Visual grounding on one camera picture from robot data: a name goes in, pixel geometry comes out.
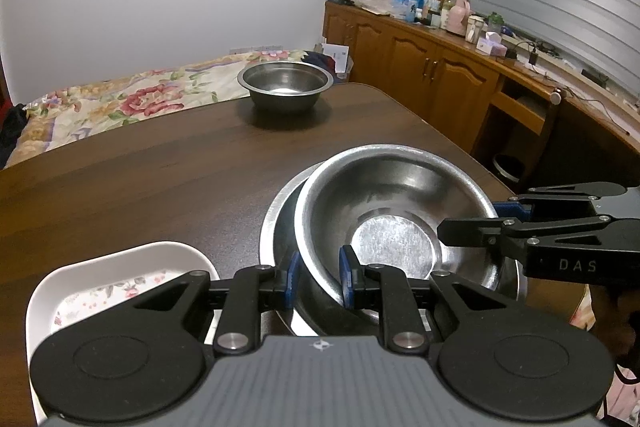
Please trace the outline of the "right hand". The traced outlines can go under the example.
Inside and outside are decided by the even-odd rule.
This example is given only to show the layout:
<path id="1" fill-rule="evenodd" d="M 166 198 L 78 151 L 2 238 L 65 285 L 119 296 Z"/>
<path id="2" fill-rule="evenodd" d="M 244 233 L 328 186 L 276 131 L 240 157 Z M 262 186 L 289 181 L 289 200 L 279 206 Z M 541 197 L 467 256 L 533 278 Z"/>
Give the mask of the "right hand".
<path id="1" fill-rule="evenodd" d="M 639 291 L 589 286 L 596 321 L 590 333 L 610 351 L 614 361 L 639 376 Z"/>

